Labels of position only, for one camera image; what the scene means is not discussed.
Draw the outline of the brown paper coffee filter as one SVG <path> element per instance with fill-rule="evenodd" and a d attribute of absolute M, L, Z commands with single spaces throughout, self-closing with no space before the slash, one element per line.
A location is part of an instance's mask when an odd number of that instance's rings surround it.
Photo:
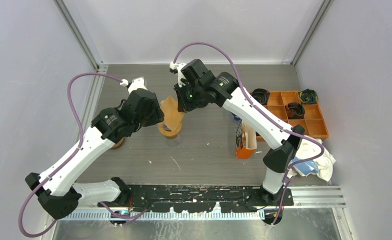
<path fill-rule="evenodd" d="M 164 134 L 178 134 L 182 128 L 184 113 L 178 111 L 178 101 L 173 96 L 168 96 L 160 103 L 160 108 L 164 113 L 164 120 L 158 125 L 159 130 Z"/>

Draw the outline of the glass carafe with brown collar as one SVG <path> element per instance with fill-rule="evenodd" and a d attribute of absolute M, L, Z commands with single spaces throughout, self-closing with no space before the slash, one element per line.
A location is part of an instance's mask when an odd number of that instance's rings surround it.
<path fill-rule="evenodd" d="M 169 139 L 169 140 L 173 140 L 173 139 L 177 138 L 178 135 L 177 135 L 177 134 L 175 134 L 175 135 L 166 135 L 165 137 L 166 137 L 167 139 Z"/>

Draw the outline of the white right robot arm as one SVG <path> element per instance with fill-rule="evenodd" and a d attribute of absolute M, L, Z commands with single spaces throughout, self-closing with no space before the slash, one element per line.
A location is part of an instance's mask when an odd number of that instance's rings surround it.
<path fill-rule="evenodd" d="M 179 112 L 187 113 L 215 104 L 237 115 L 265 140 L 270 149 L 263 158 L 266 172 L 261 198 L 270 206 L 279 201 L 285 171 L 300 146 L 304 129 L 280 121 L 239 86 L 233 75 L 228 72 L 214 75 L 200 59 L 189 63 L 171 62 L 169 70 L 178 78 L 174 90 Z"/>

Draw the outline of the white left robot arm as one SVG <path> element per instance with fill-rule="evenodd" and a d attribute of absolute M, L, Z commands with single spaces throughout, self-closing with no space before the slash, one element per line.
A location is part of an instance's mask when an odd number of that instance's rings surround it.
<path fill-rule="evenodd" d="M 99 202 L 122 207 L 131 190 L 119 177 L 103 182 L 77 183 L 79 176 L 104 152 L 142 127 L 164 120 L 155 93 L 146 87 L 144 77 L 123 81 L 129 96 L 119 106 L 103 109 L 79 140 L 61 159 L 40 174 L 30 173 L 25 181 L 36 191 L 42 208 L 55 220 L 70 215 L 77 207 Z"/>

